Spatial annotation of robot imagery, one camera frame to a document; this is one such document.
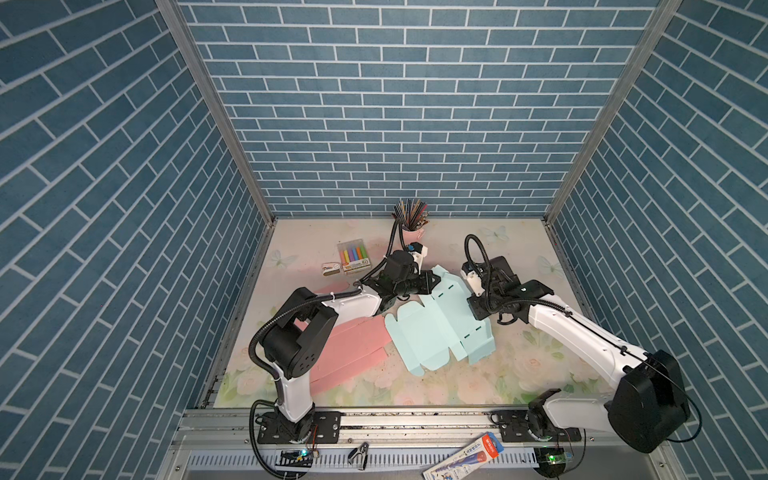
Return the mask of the light blue paper box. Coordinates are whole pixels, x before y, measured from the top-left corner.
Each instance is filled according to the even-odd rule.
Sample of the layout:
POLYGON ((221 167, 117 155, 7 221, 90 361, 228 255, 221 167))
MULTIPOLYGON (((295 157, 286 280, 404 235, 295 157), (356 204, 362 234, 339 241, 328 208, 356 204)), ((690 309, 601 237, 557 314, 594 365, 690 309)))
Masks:
POLYGON ((402 304, 385 317, 385 327, 406 367, 415 376, 447 365, 451 357, 475 364, 496 350, 489 319, 474 317, 471 291, 461 277, 437 265, 440 282, 428 295, 402 304))

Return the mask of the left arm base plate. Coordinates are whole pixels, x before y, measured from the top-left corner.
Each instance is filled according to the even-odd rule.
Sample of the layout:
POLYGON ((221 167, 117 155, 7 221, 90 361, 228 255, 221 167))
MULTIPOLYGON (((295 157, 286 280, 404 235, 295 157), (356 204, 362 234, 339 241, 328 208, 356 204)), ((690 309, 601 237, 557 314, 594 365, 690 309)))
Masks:
POLYGON ((293 423, 279 410, 266 412, 258 423, 257 442, 267 445, 337 444, 341 418, 339 411, 311 410, 297 423, 293 423))

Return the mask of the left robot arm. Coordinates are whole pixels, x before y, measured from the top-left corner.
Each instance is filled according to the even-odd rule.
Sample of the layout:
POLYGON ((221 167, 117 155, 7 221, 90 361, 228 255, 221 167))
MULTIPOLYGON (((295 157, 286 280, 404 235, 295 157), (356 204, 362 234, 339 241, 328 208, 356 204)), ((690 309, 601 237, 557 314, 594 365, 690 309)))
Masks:
POLYGON ((381 314, 407 295, 432 293, 440 277, 422 267, 426 255, 422 244, 408 244, 387 254, 349 291, 318 295, 298 288, 260 327, 247 353, 275 383, 279 419, 291 427, 311 420, 315 404, 309 372, 335 327, 381 314))

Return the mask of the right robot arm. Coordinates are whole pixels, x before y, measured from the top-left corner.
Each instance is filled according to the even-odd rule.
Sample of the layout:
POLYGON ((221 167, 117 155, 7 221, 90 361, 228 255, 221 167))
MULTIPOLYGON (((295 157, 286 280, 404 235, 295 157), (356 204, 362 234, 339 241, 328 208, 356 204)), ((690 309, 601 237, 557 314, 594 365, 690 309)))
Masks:
POLYGON ((582 395, 555 388, 540 394, 528 405, 532 436, 548 440, 567 429, 613 432, 633 449, 650 453, 697 412, 677 360, 666 351, 651 353, 620 339, 538 280, 520 282, 503 257, 468 260, 461 275, 477 319, 508 314, 525 322, 575 353, 610 388, 582 395))

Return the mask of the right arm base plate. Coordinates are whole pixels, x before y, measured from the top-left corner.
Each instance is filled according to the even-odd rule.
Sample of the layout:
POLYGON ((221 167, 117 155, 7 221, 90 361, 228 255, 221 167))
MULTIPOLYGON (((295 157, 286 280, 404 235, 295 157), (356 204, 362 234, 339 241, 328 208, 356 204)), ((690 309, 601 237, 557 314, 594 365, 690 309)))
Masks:
POLYGON ((490 422, 499 429, 503 442, 576 443, 582 440, 577 428, 555 427, 542 413, 528 409, 502 409, 489 413, 490 422))

